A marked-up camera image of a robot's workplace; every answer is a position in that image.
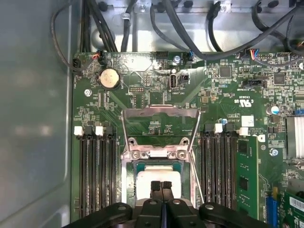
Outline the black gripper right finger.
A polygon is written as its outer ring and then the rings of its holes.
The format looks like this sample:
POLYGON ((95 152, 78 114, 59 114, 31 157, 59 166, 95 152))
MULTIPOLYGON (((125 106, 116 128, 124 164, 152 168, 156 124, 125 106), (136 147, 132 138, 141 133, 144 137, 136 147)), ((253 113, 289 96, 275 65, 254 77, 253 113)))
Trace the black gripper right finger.
POLYGON ((161 183, 170 228, 267 228, 268 225, 244 212, 207 202, 199 209, 182 199, 175 199, 169 181, 161 183))

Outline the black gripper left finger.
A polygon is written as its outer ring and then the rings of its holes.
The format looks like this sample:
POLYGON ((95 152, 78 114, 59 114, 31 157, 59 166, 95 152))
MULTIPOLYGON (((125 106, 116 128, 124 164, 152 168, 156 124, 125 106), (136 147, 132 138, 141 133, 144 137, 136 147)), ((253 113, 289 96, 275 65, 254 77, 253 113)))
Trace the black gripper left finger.
POLYGON ((118 202, 70 223, 70 228, 160 228, 163 201, 160 181, 151 182, 150 198, 131 208, 118 202))

